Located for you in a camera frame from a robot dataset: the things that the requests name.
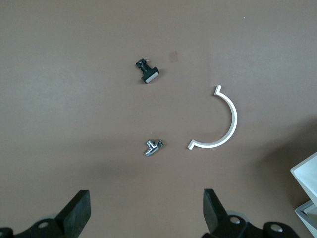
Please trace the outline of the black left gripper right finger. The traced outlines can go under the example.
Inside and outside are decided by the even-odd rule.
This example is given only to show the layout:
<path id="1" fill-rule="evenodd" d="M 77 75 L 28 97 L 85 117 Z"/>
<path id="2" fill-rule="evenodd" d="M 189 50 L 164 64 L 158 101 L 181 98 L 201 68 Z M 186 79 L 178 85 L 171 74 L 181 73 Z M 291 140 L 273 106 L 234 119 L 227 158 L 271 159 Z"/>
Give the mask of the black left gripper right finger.
<path id="1" fill-rule="evenodd" d="M 298 238 L 299 235 L 287 224 L 266 222 L 257 228 L 238 215 L 229 215 L 215 191 L 204 190 L 203 214 L 209 232 L 204 238 Z"/>

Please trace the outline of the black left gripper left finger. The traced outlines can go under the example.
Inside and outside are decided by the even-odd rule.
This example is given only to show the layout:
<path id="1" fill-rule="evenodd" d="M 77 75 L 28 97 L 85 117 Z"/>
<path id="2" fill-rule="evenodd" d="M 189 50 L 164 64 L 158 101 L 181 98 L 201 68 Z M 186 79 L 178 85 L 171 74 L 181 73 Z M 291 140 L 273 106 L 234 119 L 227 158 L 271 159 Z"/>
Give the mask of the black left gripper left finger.
<path id="1" fill-rule="evenodd" d="M 27 230 L 14 234 L 13 229 L 2 227 L 2 238 L 77 238 L 91 216 L 90 192 L 81 190 L 55 218 L 37 221 Z"/>

